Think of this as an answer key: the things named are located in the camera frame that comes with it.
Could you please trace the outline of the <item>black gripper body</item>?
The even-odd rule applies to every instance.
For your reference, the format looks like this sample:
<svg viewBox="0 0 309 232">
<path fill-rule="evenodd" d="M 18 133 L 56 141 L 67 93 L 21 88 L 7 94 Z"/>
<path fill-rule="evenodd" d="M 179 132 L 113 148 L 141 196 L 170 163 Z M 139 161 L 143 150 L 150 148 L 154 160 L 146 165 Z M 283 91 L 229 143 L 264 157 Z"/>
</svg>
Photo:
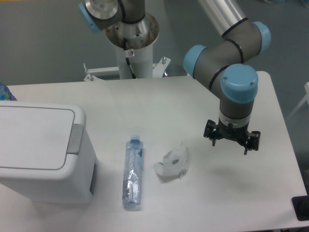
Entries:
<svg viewBox="0 0 309 232">
<path fill-rule="evenodd" d="M 244 145 L 247 142 L 248 137 L 248 123 L 239 128 L 234 128 L 233 125 L 226 126 L 221 121 L 219 121 L 218 126 L 216 128 L 216 136 L 215 139 L 228 139 L 234 142 L 239 143 L 240 145 Z"/>
</svg>

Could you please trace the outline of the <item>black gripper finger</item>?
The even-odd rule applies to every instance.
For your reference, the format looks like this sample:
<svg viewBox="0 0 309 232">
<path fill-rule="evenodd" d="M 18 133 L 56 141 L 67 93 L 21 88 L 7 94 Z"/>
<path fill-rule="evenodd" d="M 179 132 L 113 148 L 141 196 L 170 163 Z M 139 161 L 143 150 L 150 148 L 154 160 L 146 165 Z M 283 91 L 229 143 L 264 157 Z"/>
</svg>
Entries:
<svg viewBox="0 0 309 232">
<path fill-rule="evenodd" d="M 248 133 L 248 137 L 244 144 L 244 155 L 247 155 L 248 151 L 258 151 L 260 135 L 260 131 L 252 131 L 251 133 Z"/>
<path fill-rule="evenodd" d="M 212 146 L 215 146 L 216 140 L 217 140 L 216 129 L 217 129 L 217 124 L 214 121 L 209 119 L 206 123 L 203 136 L 212 141 Z"/>
</svg>

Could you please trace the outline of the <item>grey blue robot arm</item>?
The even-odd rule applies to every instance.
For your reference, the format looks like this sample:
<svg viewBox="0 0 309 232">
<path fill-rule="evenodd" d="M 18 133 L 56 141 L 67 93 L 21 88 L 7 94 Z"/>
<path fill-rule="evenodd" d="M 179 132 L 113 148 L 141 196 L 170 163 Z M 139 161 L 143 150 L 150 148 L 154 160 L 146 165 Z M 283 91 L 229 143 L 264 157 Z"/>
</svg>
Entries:
<svg viewBox="0 0 309 232">
<path fill-rule="evenodd" d="M 258 150 L 260 132 L 248 131 L 258 74 L 246 61 L 259 55 L 271 43 L 271 33 L 261 22 L 251 22 L 234 0 L 202 0 L 205 11 L 223 42 L 208 49 L 193 46 L 183 59 L 185 71 L 220 101 L 219 119 L 208 120 L 204 137 L 213 143 L 228 139 Z M 84 0 L 79 11 L 95 33 L 105 31 L 119 51 L 122 79 L 152 77 L 152 55 L 138 52 L 151 48 L 158 37 L 157 20 L 146 12 L 142 0 Z"/>
</svg>

